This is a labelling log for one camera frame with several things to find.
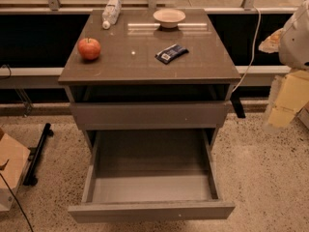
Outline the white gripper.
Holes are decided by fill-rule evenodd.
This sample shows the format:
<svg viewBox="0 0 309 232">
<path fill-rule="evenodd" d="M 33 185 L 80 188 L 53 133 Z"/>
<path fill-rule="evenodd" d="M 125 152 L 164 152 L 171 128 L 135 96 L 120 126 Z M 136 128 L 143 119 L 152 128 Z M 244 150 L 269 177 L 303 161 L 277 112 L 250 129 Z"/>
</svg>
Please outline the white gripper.
<svg viewBox="0 0 309 232">
<path fill-rule="evenodd" d="M 278 51 L 282 28 L 262 41 L 258 49 L 264 53 Z M 268 133 L 286 128 L 309 102 L 309 72 L 293 71 L 275 76 L 271 83 L 263 130 Z"/>
</svg>

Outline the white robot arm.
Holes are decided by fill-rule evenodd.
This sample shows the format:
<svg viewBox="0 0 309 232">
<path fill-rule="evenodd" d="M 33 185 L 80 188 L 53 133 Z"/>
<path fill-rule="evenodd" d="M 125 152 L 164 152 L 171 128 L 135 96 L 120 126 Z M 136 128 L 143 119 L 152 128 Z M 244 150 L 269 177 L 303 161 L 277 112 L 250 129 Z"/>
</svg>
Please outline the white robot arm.
<svg viewBox="0 0 309 232">
<path fill-rule="evenodd" d="M 259 50 L 277 52 L 279 61 L 291 69 L 285 76 L 274 77 L 263 122 L 264 131 L 280 131 L 309 102 L 309 0 L 261 42 Z"/>
</svg>

